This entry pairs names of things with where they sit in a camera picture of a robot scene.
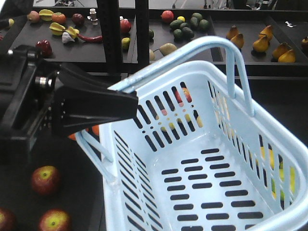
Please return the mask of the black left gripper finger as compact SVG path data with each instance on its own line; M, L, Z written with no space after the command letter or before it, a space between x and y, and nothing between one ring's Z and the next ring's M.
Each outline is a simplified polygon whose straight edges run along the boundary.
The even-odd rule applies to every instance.
M125 94L125 92L108 89L111 86L108 82L95 78L71 63L62 63L57 77L60 81L57 91L62 90L65 94Z

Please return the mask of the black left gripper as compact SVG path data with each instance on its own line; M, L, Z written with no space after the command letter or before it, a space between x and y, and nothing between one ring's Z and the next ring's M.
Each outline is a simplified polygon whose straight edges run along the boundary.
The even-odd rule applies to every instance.
M29 161L48 117L58 66L45 61L41 50L20 45L0 56L0 163ZM134 118L137 93L67 86L54 92L51 128L67 137L94 125Z

